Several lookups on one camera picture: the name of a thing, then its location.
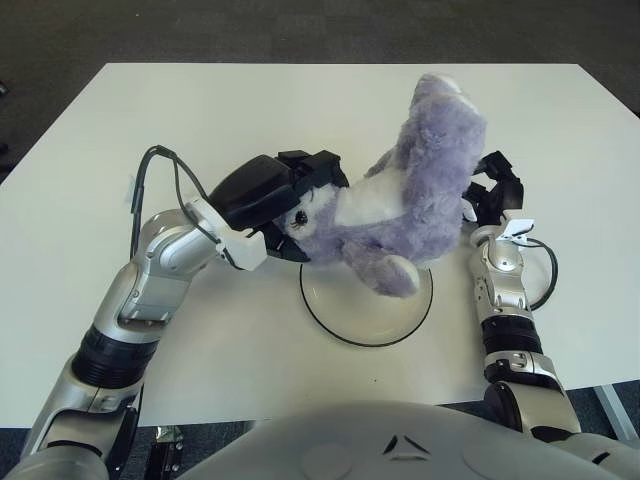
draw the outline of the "floor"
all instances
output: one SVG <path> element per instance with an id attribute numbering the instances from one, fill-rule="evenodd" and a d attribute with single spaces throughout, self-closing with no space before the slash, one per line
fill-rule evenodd
<path id="1" fill-rule="evenodd" d="M 3 0 L 0 182 L 105 62 L 579 63 L 638 112 L 640 2 Z M 640 384 L 616 388 L 638 429 Z M 592 390 L 570 397 L 586 431 L 612 434 Z M 481 404 L 455 408 L 490 417 Z M 245 429 L 185 427 L 185 467 Z M 0 429 L 0 477 L 25 434 Z M 139 432 L 124 478 L 140 478 L 152 435 Z"/>

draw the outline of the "stuffed animal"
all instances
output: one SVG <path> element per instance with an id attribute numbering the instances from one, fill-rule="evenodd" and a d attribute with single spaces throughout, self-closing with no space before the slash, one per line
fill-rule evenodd
<path id="1" fill-rule="evenodd" d="M 379 294 L 411 296 L 416 265 L 458 245 L 485 127 L 454 80 L 424 75 L 395 147 L 351 187 L 308 191 L 276 224 L 312 263 L 344 261 Z"/>

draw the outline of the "fur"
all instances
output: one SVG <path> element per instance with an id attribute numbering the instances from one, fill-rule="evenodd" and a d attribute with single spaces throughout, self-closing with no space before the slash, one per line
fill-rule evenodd
<path id="1" fill-rule="evenodd" d="M 416 86 L 409 119 L 402 125 L 396 145 L 351 187 L 367 190 L 368 182 L 399 191 L 361 196 L 367 201 L 359 206 L 363 212 L 357 218 L 364 220 L 345 225 L 344 221 L 335 221 L 336 215 L 346 216 L 337 211 L 341 208 L 338 199 L 352 192 L 325 185 L 307 193 L 308 198 L 305 195 L 300 205 L 276 223 L 312 262 L 345 261 L 376 292 L 410 296 L 418 287 L 412 264 L 438 258 L 458 244 L 461 197 L 482 154 L 485 129 L 486 121 L 452 79 L 424 75 Z M 404 172 L 402 181 L 376 182 L 376 176 L 387 169 Z M 402 199 L 402 208 L 394 208 L 392 213 L 384 211 L 385 196 L 388 199 L 390 195 Z M 294 221 L 300 210 L 308 218 L 305 225 Z M 393 256 L 411 263 L 390 258 Z"/>

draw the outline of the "glass plate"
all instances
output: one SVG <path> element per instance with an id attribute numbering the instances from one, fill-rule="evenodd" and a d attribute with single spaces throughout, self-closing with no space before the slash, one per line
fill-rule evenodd
<path id="1" fill-rule="evenodd" d="M 342 341 L 384 347 L 415 332 L 433 298 L 430 270 L 418 270 L 420 288 L 408 298 L 378 295 L 344 263 L 300 265 L 300 290 L 313 318 Z"/>

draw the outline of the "black cable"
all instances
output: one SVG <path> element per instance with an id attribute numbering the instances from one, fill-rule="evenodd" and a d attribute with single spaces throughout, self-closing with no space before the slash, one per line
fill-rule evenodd
<path id="1" fill-rule="evenodd" d="M 551 281 L 549 282 L 549 286 L 547 290 L 542 294 L 542 296 L 535 302 L 531 304 L 531 310 L 537 310 L 542 305 L 547 303 L 549 297 L 556 288 L 556 283 L 558 283 L 558 257 L 553 252 L 551 247 L 547 246 L 544 242 L 540 240 L 536 240 L 535 238 L 527 238 L 527 242 L 535 243 L 535 245 L 525 245 L 523 243 L 513 242 L 515 245 L 524 248 L 544 248 L 547 254 L 549 255 L 549 260 L 551 261 Z"/>
<path id="2" fill-rule="evenodd" d="M 174 176 L 174 181 L 175 181 L 175 185 L 176 185 L 176 197 L 178 198 L 178 205 L 180 205 L 180 210 L 182 210 L 182 213 L 184 213 L 185 217 L 187 217 L 189 219 L 189 221 L 191 222 L 191 224 L 197 228 L 200 233 L 202 233 L 205 237 L 207 237 L 209 240 L 211 240 L 213 243 L 218 244 L 220 243 L 220 240 L 217 239 L 216 237 L 214 237 L 213 235 L 211 235 L 209 232 L 207 232 L 204 228 L 202 228 L 199 224 L 197 219 L 193 216 L 193 213 L 191 213 L 189 210 L 187 210 L 187 208 L 184 205 L 184 201 L 182 200 L 182 192 L 180 191 L 180 172 L 178 171 L 178 162 L 176 162 L 175 160 L 173 161 L 173 176 Z"/>
<path id="3" fill-rule="evenodd" d="M 129 257 L 133 258 L 136 251 L 138 250 L 138 240 L 140 238 L 140 223 L 142 217 L 142 204 L 144 201 L 144 179 L 147 175 L 147 169 L 149 168 L 149 163 L 151 159 L 156 155 L 167 158 L 173 162 L 174 172 L 177 172 L 177 167 L 179 166 L 189 177 L 193 185 L 198 190 L 198 194 L 206 199 L 207 194 L 202 187 L 202 184 L 198 180 L 198 177 L 193 173 L 193 171 L 184 163 L 178 155 L 169 150 L 162 145 L 156 145 L 154 147 L 149 148 L 142 157 L 140 161 L 140 166 L 138 167 L 138 173 L 136 174 L 136 181 L 133 192 L 133 199 L 131 201 L 131 213 L 133 214 L 133 225 L 131 227 L 131 244 L 129 247 Z M 176 173 L 176 194 L 178 195 L 178 203 L 180 204 L 180 209 L 185 214 L 187 219 L 191 222 L 191 224 L 197 228 L 202 234 L 204 234 L 207 238 L 209 238 L 214 243 L 220 243 L 220 240 L 216 239 L 209 232 L 204 230 L 200 225 L 198 225 L 197 220 L 194 218 L 191 212 L 188 212 L 184 206 L 184 202 L 182 201 L 182 196 L 180 194 L 180 186 L 179 186 L 179 175 Z"/>

